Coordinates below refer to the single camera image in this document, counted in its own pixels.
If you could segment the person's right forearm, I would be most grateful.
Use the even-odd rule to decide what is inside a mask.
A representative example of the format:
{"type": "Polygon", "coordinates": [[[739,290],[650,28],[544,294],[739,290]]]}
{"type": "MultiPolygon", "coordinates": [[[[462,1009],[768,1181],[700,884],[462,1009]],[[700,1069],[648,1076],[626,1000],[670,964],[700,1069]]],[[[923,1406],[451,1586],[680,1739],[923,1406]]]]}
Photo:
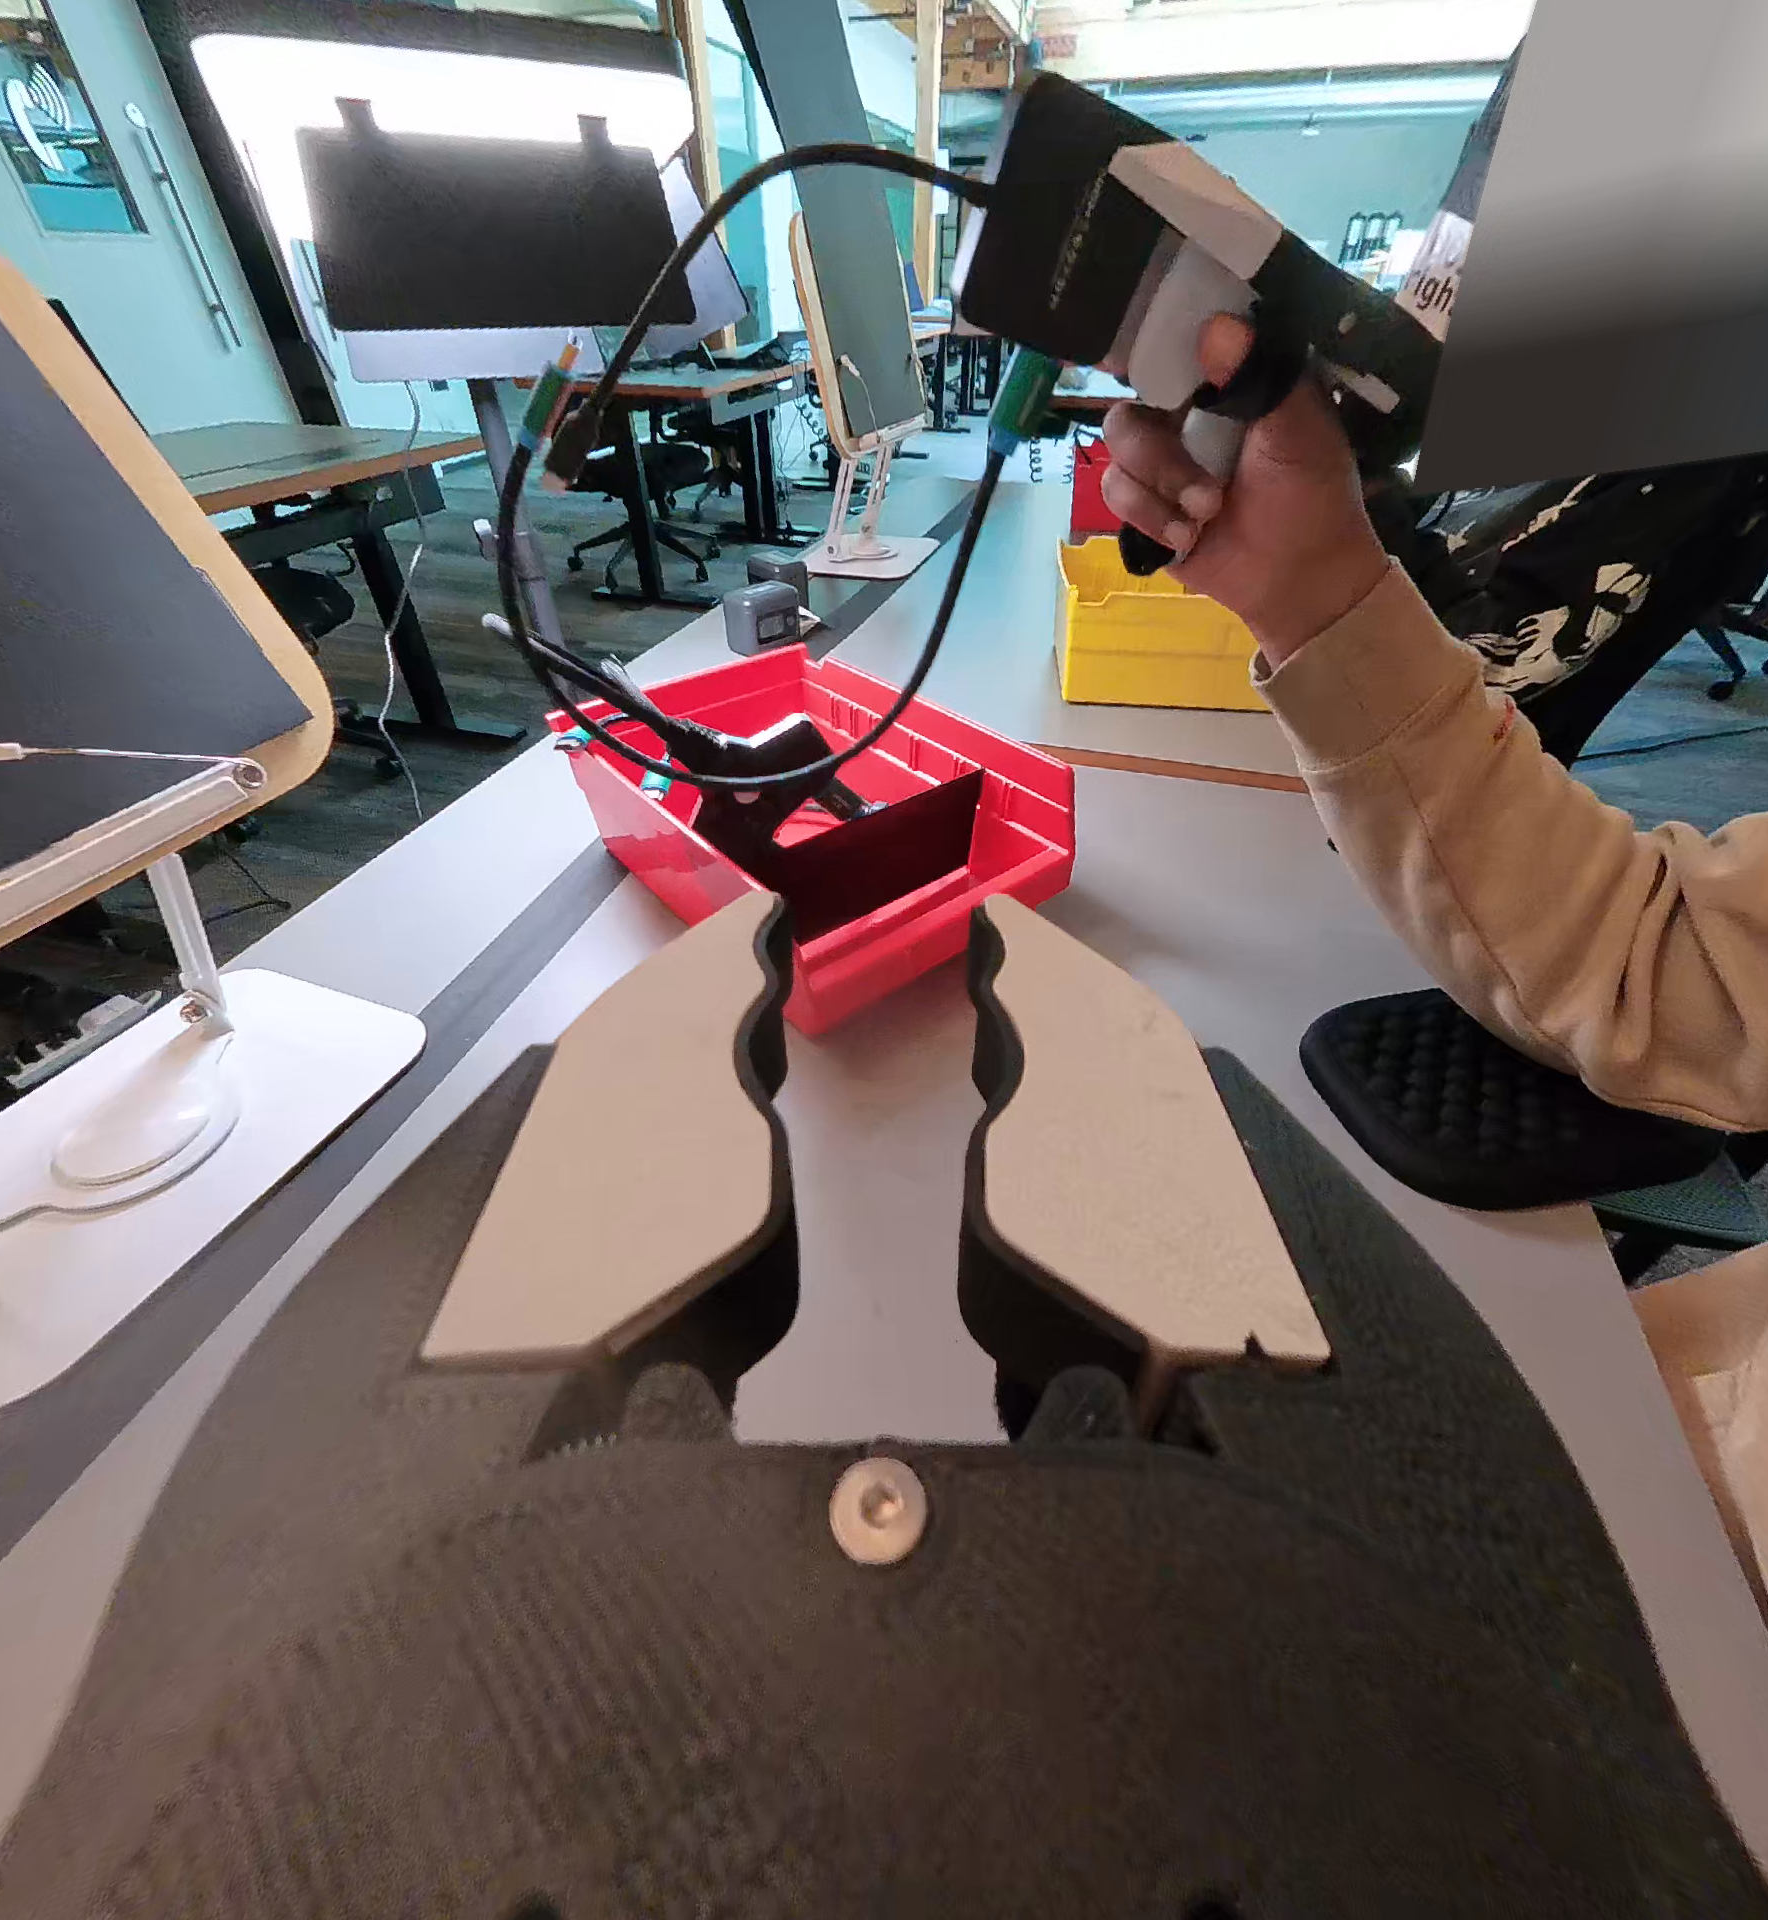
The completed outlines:
{"type": "Polygon", "coordinates": [[[1621,1108],[1768,1131],[1768,810],[1634,827],[1394,563],[1260,662],[1331,846],[1458,1005],[1621,1108]]]}

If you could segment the black board on white stand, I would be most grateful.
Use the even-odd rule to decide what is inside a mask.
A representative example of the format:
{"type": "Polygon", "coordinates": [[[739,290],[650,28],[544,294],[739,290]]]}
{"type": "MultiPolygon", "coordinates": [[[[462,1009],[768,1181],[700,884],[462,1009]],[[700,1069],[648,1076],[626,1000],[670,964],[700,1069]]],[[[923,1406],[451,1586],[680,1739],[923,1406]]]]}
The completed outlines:
{"type": "Polygon", "coordinates": [[[0,937],[141,856],[179,993],[0,1113],[0,1411],[71,1371],[426,1048],[414,1013],[218,969],[179,847],[268,792],[257,760],[0,740],[0,765],[39,760],[179,780],[0,868],[0,937]]]}

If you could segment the wooden desk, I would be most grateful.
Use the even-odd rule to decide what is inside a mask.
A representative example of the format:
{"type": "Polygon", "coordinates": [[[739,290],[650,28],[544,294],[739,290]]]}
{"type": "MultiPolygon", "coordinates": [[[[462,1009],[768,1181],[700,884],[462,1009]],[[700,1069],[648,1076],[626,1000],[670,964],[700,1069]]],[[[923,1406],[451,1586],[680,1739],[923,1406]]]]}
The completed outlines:
{"type": "Polygon", "coordinates": [[[408,715],[399,720],[403,734],[465,748],[505,748],[522,739],[518,726],[456,715],[389,542],[392,525],[442,512],[436,468],[479,455],[481,436],[224,421],[161,430],[154,443],[206,517],[247,513],[224,534],[247,567],[289,563],[326,546],[352,552],[373,608],[397,624],[392,659],[408,697],[408,715]]]}
{"type": "MultiPolygon", "coordinates": [[[[785,529],[776,501],[776,460],[772,423],[776,410],[801,397],[799,367],[648,367],[627,372],[604,406],[599,423],[586,430],[582,443],[582,468],[572,480],[559,478],[559,468],[547,463],[544,480],[559,490],[575,490],[588,455],[615,440],[683,440],[703,449],[705,472],[697,485],[680,491],[700,490],[708,474],[721,474],[727,490],[743,496],[743,513],[734,520],[708,523],[722,546],[727,541],[747,546],[790,546],[795,536],[785,529]]],[[[694,592],[694,570],[680,558],[663,561],[666,592],[694,592]]]]}

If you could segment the bright studio light panel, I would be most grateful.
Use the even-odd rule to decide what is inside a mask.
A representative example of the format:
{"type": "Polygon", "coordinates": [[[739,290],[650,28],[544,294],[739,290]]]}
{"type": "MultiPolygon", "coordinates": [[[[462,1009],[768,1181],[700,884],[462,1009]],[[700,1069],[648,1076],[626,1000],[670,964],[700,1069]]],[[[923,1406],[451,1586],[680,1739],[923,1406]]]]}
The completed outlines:
{"type": "Polygon", "coordinates": [[[620,150],[671,164],[697,134],[681,53],[659,33],[520,11],[436,5],[196,5],[190,56],[280,252],[294,305],[335,380],[468,382],[527,377],[565,343],[543,294],[535,326],[348,324],[324,290],[300,134],[341,125],[359,99],[389,134],[492,145],[582,145],[604,122],[620,150]]]}

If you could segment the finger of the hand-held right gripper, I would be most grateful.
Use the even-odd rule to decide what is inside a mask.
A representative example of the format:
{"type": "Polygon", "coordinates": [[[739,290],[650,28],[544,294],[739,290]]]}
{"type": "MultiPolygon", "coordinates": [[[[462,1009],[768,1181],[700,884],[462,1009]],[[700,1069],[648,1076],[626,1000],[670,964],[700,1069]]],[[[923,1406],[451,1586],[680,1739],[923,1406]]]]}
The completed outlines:
{"type": "Polygon", "coordinates": [[[1114,334],[1114,377],[1136,401],[1182,414],[1203,382],[1198,340],[1219,315],[1243,318],[1254,290],[1206,248],[1164,248],[1114,334]]]}
{"type": "Polygon", "coordinates": [[[1195,149],[1179,138],[1124,143],[1107,173],[1219,268],[1255,285],[1283,227],[1195,149]]]}

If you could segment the white board stand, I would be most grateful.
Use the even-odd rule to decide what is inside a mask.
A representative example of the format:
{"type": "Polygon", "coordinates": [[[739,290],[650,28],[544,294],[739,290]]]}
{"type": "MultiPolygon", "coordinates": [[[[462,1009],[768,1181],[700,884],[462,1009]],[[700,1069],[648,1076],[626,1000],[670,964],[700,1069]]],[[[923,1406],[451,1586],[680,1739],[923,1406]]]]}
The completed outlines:
{"type": "Polygon", "coordinates": [[[810,578],[898,581],[941,546],[940,536],[878,530],[894,455],[921,430],[905,421],[839,452],[822,536],[803,552],[810,578]]]}

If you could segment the grey light stand pole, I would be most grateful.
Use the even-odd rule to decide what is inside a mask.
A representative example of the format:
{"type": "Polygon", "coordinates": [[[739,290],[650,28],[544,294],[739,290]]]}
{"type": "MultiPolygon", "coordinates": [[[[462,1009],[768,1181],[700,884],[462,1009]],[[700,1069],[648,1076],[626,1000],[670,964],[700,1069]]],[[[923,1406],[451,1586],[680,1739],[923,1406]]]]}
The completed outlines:
{"type": "Polygon", "coordinates": [[[509,644],[543,686],[543,703],[547,709],[559,709],[559,681],[549,662],[549,644],[559,639],[559,624],[543,542],[530,523],[526,496],[515,485],[522,468],[514,466],[520,458],[515,452],[514,429],[496,380],[471,377],[468,380],[468,394],[481,434],[492,481],[487,518],[479,518],[475,530],[481,555],[494,567],[496,614],[509,630],[509,644]]]}

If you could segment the black rectangular board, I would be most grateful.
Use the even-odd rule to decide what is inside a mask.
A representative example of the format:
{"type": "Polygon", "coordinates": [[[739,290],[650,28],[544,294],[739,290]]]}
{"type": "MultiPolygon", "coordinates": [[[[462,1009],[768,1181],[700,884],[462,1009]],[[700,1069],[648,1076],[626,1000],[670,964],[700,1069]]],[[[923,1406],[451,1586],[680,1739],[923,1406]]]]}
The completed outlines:
{"type": "Polygon", "coordinates": [[[586,138],[387,132],[364,101],[297,128],[324,309],[341,332],[688,324],[659,164],[586,138]]]}

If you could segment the black bin divider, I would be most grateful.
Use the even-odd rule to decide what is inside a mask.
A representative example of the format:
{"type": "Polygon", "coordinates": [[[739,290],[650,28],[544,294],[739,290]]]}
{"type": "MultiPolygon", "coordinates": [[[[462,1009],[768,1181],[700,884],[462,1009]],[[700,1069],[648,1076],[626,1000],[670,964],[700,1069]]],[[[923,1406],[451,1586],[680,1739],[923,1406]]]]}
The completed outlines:
{"type": "Polygon", "coordinates": [[[732,859],[785,902],[790,936],[803,946],[963,873],[982,796],[983,771],[968,767],[810,837],[732,859]]]}

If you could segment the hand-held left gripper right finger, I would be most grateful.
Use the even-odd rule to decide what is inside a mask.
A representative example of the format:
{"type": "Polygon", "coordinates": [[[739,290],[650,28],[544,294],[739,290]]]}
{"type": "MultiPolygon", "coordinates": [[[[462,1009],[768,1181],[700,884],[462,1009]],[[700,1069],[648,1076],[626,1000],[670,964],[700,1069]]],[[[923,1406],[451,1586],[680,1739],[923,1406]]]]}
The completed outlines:
{"type": "Polygon", "coordinates": [[[1219,1364],[1316,1374],[1331,1340],[1224,1096],[1152,990],[1017,898],[967,937],[977,1016],[958,1305],[999,1371],[1171,1388],[1219,1364]]]}

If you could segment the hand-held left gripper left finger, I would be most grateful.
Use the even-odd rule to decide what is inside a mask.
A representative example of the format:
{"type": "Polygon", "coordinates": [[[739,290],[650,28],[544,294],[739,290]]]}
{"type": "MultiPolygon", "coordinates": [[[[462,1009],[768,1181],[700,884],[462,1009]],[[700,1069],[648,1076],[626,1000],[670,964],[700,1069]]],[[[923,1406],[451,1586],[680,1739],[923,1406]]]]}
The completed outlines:
{"type": "Polygon", "coordinates": [[[419,1359],[585,1370],[643,1349],[744,1374],[801,1303],[783,902],[744,893],[552,1046],[419,1359]]]}

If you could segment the person's right hand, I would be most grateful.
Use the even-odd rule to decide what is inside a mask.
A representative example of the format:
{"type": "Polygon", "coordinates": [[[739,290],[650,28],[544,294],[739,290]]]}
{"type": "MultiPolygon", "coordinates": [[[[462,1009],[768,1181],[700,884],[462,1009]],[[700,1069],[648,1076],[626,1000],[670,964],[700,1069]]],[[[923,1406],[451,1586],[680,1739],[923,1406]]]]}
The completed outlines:
{"type": "Polygon", "coordinates": [[[1341,421],[1307,372],[1254,419],[1226,481],[1181,443],[1181,423],[1142,401],[1106,417],[1107,510],[1168,549],[1187,592],[1232,611],[1260,673],[1355,608],[1388,575],[1341,421]]]}

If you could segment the black hdmi adapter with cable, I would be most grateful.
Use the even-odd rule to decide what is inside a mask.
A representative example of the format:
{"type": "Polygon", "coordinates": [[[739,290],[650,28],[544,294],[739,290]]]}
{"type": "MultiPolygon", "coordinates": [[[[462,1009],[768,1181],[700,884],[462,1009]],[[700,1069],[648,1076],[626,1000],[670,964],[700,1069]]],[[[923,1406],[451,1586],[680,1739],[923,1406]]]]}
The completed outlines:
{"type": "Polygon", "coordinates": [[[952,318],[1074,367],[1117,371],[1164,217],[1113,173],[1182,138],[1053,73],[1008,95],[952,262],[952,318]]]}
{"type": "Polygon", "coordinates": [[[565,715],[565,751],[582,756],[605,748],[650,780],[683,782],[705,799],[765,809],[776,820],[817,799],[848,763],[882,745],[910,703],[910,689],[902,689],[869,734],[834,752],[803,714],[783,718],[768,736],[727,736],[670,714],[624,665],[585,658],[563,640],[535,635],[514,611],[485,614],[481,625],[505,640],[555,697],[565,715]]]}

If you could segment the yellow plastic bin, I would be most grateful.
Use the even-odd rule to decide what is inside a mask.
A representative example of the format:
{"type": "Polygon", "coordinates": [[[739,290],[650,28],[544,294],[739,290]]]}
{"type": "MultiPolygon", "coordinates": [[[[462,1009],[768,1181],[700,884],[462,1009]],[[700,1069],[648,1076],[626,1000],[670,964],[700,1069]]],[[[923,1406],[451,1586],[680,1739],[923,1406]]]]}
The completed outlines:
{"type": "Polygon", "coordinates": [[[1259,712],[1254,635],[1165,575],[1129,575],[1114,536],[1058,542],[1063,703],[1259,712]]]}

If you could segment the large dark leaning panel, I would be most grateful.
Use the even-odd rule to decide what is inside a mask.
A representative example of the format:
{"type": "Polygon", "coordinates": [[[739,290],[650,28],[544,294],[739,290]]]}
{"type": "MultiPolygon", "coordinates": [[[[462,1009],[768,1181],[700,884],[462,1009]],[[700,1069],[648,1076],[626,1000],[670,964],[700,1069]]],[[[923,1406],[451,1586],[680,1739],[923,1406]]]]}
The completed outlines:
{"type": "MultiPolygon", "coordinates": [[[[727,1],[726,10],[785,150],[824,142],[871,145],[834,1],[727,1]]],[[[794,185],[817,261],[827,255],[833,223],[889,215],[889,174],[873,167],[805,167],[794,185]]]]}

